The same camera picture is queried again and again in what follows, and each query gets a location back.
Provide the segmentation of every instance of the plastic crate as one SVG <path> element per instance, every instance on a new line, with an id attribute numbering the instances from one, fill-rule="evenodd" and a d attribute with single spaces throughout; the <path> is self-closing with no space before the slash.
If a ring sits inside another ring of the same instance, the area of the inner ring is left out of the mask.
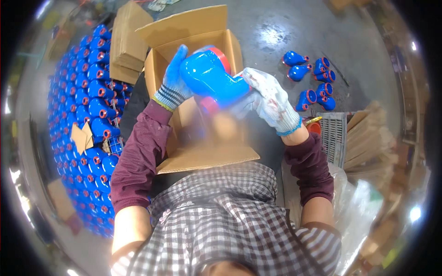
<path id="1" fill-rule="evenodd" d="M 347 141 L 347 113 L 317 113 L 321 116 L 321 139 L 327 162 L 343 168 Z"/>

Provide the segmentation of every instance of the hand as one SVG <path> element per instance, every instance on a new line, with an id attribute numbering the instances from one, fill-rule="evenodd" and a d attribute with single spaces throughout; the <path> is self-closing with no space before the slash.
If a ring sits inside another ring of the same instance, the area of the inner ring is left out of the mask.
<path id="1" fill-rule="evenodd" d="M 153 100 L 173 112 L 185 100 L 193 96 L 192 91 L 179 75 L 179 67 L 187 56 L 187 47 L 181 45 L 166 69 L 163 84 L 153 95 Z"/>
<path id="2" fill-rule="evenodd" d="M 241 119 L 250 110 L 256 110 L 279 136 L 287 136 L 301 127 L 299 114 L 290 105 L 287 92 L 275 77 L 252 68 L 245 68 L 243 77 L 256 91 L 231 108 L 233 114 Z"/>

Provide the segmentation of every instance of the open cardboard box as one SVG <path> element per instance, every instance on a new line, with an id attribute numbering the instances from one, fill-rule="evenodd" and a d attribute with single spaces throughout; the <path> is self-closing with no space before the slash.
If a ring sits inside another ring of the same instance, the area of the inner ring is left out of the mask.
<path id="1" fill-rule="evenodd" d="M 148 24 L 136 32 L 152 48 L 145 61 L 145 80 L 150 98 L 160 88 L 166 68 L 181 44 L 189 55 L 206 45 L 220 49 L 230 62 L 232 75 L 243 70 L 241 47 L 227 27 L 227 6 L 213 6 L 186 11 Z M 177 139 L 180 129 L 191 122 L 199 108 L 190 98 L 173 113 L 169 122 L 173 133 L 167 143 L 168 158 L 158 167 L 158 174 L 206 169 L 259 159 L 259 155 L 243 141 L 218 143 L 208 135 L 198 146 L 181 147 Z"/>

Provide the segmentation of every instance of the worker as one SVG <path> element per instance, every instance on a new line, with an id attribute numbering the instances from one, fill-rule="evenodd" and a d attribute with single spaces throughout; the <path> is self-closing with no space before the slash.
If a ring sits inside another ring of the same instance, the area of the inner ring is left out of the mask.
<path id="1" fill-rule="evenodd" d="M 241 117 L 256 111 L 281 137 L 284 159 L 299 179 L 301 226 L 276 206 L 275 172 L 258 162 L 196 170 L 148 199 L 172 112 L 192 97 L 179 75 L 186 56 L 181 45 L 112 175 L 112 275 L 333 275 L 341 250 L 333 177 L 320 137 L 307 131 L 269 74 L 244 69 L 254 92 L 232 112 Z"/>

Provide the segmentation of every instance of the checkered shirt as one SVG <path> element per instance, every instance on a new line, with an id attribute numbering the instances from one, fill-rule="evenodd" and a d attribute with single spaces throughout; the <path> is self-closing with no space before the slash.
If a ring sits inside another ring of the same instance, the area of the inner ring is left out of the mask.
<path id="1" fill-rule="evenodd" d="M 235 261 L 256 275 L 332 275 L 339 234 L 294 230 L 277 192 L 273 170 L 255 162 L 199 170 L 152 200 L 152 236 L 111 272 L 193 276 Z"/>

